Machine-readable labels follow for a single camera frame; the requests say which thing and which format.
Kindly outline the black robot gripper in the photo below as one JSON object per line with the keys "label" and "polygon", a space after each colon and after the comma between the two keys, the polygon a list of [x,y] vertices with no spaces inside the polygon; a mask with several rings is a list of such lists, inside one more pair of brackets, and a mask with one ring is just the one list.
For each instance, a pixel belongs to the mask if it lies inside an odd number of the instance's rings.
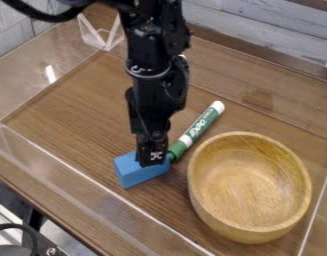
{"label": "black robot gripper", "polygon": [[128,68],[133,87],[126,91],[130,129],[137,136],[137,161],[142,167],[166,160],[170,119],[186,106],[190,67],[172,63],[158,74],[140,65]]}

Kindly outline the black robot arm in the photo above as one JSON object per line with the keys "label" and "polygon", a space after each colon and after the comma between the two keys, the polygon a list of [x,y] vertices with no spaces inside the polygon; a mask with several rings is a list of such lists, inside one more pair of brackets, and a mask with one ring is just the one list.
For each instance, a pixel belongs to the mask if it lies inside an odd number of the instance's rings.
{"label": "black robot arm", "polygon": [[97,2],[116,8],[126,39],[126,91],[130,127],[137,136],[137,161],[144,167],[164,163],[169,150],[172,116],[188,100],[190,69],[184,55],[192,31],[182,0],[59,0],[71,7]]}

